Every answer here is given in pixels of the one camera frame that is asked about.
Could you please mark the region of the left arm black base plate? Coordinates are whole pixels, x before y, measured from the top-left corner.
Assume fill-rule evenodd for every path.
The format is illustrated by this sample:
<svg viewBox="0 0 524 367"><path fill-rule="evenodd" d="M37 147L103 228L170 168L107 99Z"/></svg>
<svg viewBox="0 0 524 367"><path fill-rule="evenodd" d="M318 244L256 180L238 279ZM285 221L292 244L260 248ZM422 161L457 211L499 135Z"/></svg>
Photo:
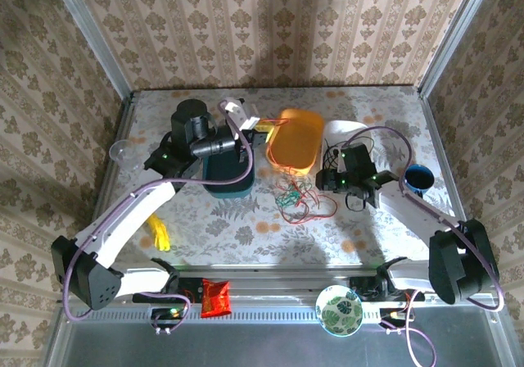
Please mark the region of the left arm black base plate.
<svg viewBox="0 0 524 367"><path fill-rule="evenodd" d="M180 278L178 283L172 282L166 290L162 290L161 294L178 294L185 296L191 303L201 303L203 297L203 279L202 278ZM144 296L141 293L133 294L133 303L176 303L183 302L182 299L175 297L151 297Z"/></svg>

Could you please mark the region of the aluminium frame rail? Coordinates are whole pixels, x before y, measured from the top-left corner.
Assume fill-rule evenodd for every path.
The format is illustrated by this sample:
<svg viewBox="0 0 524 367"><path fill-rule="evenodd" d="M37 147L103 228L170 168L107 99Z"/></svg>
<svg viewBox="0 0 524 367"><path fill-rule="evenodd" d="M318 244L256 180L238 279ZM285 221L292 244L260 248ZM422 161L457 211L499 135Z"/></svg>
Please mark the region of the aluminium frame rail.
<svg viewBox="0 0 524 367"><path fill-rule="evenodd" d="M448 303L464 300L480 291L474 287L464 292L453 290L451 283L444 278L433 282L427 276L417 273L418 262L409 262L398 274L387 272L393 284L400 290L418 290L435 293ZM369 270L350 268L249 268L249 267L208 267L179 271L164 261L151 261L144 267L135 265L129 268L109 268L96 265L93 268L73 270L69 291L74 293L89 308L100 310L117 297L141 293L144 296L174 297L176 294L161 294L180 278L202 278L212 281L228 280L235 293L246 295L277 295L300 292L317 292L328 285L347 285L354 277L367 277L374 274Z"/></svg>

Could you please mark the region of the yellow banana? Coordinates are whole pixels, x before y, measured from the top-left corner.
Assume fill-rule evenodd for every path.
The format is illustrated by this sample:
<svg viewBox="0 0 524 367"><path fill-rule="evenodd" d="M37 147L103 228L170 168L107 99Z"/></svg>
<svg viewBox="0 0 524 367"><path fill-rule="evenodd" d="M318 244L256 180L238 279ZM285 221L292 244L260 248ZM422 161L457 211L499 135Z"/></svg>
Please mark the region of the yellow banana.
<svg viewBox="0 0 524 367"><path fill-rule="evenodd" d="M169 233L164 222L156 214L152 214L148 217L147 224L151 230L155 248L158 251L170 251Z"/></svg>

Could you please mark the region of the orange plastic bin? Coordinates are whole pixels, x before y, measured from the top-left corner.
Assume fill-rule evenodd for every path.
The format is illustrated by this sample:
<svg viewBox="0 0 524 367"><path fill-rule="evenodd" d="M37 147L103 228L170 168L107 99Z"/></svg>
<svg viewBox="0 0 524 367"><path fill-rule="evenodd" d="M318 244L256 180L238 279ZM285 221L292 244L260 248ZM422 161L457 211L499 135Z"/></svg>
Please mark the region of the orange plastic bin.
<svg viewBox="0 0 524 367"><path fill-rule="evenodd" d="M269 163L283 173L307 175L321 146L323 117L314 111L288 108L278 118L266 148Z"/></svg>

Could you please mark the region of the aluminium frame post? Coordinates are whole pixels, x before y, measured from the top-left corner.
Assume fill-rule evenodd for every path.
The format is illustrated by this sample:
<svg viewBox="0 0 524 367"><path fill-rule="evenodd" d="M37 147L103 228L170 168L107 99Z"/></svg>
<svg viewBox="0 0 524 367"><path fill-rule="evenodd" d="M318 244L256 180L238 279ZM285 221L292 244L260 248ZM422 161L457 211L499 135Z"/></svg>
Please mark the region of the aluminium frame post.
<svg viewBox="0 0 524 367"><path fill-rule="evenodd" d="M102 34L101 27L95 21L95 18L90 12L85 0L62 1L85 37L89 47L93 50L95 57L100 62L102 69L106 73L114 90L122 99L129 97L133 90L125 78L117 60L112 54L110 47Z"/></svg>
<svg viewBox="0 0 524 367"><path fill-rule="evenodd" d="M454 17L451 19L451 22L445 31L440 45L436 49L435 55L431 59L431 62L420 81L418 86L420 97L429 97L446 66L449 64L451 57L457 50L460 41L466 34L466 31L478 12L482 1L483 0L462 0L459 4Z"/></svg>

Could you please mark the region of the white plastic bin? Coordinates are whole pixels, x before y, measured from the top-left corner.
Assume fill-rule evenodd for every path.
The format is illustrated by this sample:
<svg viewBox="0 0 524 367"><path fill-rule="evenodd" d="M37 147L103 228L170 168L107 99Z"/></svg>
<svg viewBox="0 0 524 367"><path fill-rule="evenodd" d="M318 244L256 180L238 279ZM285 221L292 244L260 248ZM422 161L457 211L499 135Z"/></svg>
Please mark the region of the white plastic bin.
<svg viewBox="0 0 524 367"><path fill-rule="evenodd" d="M325 124L321 146L321 169L334 169L338 174L355 166L354 156L367 153L371 156L374 140L369 132L355 135L367 126L348 120L332 120Z"/></svg>

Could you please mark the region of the grey metal panel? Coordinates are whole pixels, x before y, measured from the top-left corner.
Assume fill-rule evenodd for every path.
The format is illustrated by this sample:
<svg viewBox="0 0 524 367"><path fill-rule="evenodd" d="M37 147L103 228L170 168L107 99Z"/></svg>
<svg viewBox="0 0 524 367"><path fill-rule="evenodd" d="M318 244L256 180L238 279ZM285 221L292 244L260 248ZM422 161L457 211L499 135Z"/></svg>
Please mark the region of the grey metal panel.
<svg viewBox="0 0 524 367"><path fill-rule="evenodd" d="M41 367L524 367L507 313L434 301L414 309L412 332L384 328L371 309L338 338L320 324L71 323L58 315Z"/></svg>

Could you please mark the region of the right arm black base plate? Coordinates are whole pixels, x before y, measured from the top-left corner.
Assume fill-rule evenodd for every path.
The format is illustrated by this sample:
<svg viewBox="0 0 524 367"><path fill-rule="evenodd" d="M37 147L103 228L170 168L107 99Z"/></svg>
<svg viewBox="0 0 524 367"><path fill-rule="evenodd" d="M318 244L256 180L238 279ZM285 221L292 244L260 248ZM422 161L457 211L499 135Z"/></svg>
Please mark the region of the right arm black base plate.
<svg viewBox="0 0 524 367"><path fill-rule="evenodd" d="M354 277L349 285L362 301L407 301L413 295L411 290L397 289L389 280L378 277Z"/></svg>

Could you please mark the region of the clear plastic cup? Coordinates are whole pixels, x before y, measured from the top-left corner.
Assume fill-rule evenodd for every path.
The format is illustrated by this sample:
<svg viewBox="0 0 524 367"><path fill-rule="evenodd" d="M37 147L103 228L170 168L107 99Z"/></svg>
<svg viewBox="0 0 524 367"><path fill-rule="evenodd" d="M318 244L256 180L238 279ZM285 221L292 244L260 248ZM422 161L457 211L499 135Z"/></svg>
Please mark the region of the clear plastic cup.
<svg viewBox="0 0 524 367"><path fill-rule="evenodd" d="M136 170L142 162L134 142L128 139L113 143L109 149L109 156L122 170Z"/></svg>

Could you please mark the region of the floral table cover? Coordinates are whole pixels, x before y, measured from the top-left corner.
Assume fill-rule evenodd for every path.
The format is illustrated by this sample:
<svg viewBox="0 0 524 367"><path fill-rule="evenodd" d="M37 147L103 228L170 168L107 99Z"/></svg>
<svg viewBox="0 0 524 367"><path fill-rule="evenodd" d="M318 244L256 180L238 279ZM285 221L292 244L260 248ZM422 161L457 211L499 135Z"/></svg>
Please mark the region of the floral table cover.
<svg viewBox="0 0 524 367"><path fill-rule="evenodd" d="M264 118L277 118L288 108L319 113L325 121L357 121L372 127L372 158L379 170L402 171L409 158L428 167L436 177L426 199L452 213L447 183L434 144L436 130L428 122L422 99L412 86L349 88L253 88L144 91L131 101L126 138L141 159L149 157L169 131L170 118L186 99L199 99L210 113L225 97L253 103ZM345 197L309 197L305 208L315 214L299 221L302 209L280 211L276 197L292 179L267 161L265 149L255 154L255 182L244 198L217 199L201 185L190 183L157 212L171 242L168 252L157 251L148 227L141 227L120 253L122 261L158 257L172 265L369 265L399 256L425 260L426 244L396 218L373 208L348 210Z"/></svg>

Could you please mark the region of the red foil snack packet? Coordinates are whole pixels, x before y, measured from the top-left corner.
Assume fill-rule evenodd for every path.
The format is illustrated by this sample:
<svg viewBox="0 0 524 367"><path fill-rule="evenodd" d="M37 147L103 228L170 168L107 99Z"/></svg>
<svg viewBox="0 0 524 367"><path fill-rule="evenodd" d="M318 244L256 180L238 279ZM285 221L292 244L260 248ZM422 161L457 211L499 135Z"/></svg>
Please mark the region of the red foil snack packet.
<svg viewBox="0 0 524 367"><path fill-rule="evenodd" d="M203 279L201 318L214 318L231 314L229 281L212 282L208 279Z"/></svg>

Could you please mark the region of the leaf print bowl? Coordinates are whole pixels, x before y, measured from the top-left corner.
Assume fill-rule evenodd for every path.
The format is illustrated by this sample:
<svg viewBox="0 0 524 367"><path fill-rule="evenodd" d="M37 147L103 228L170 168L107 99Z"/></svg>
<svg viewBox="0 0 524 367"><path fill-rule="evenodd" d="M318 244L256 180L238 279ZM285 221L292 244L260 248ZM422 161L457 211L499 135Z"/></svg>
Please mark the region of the leaf print bowl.
<svg viewBox="0 0 524 367"><path fill-rule="evenodd" d="M342 285L328 286L319 293L315 314L322 328L338 338L355 334L364 319L359 296L353 289Z"/></svg>

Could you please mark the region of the teal plastic bin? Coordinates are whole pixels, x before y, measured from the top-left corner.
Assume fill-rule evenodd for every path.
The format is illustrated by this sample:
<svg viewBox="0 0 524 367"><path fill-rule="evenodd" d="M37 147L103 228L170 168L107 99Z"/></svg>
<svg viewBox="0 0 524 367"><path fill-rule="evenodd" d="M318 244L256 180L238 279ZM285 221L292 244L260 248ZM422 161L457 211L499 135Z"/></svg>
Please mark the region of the teal plastic bin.
<svg viewBox="0 0 524 367"><path fill-rule="evenodd" d="M203 179L229 180L241 175L248 166L248 160L239 161L235 152L225 152L207 157L203 162ZM204 189L217 199L244 198L250 194L255 181L255 167L242 180L226 185L205 184Z"/></svg>

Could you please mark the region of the blue cup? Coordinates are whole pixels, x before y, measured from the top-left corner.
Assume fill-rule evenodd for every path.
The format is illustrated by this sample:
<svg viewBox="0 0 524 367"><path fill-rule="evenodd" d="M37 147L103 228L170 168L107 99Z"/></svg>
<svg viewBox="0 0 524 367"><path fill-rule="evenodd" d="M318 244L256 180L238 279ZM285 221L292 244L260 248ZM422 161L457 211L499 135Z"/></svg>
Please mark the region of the blue cup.
<svg viewBox="0 0 524 367"><path fill-rule="evenodd" d="M426 166L413 164L405 171L404 181L410 191L419 197L423 197L425 193L433 187L435 177Z"/></svg>

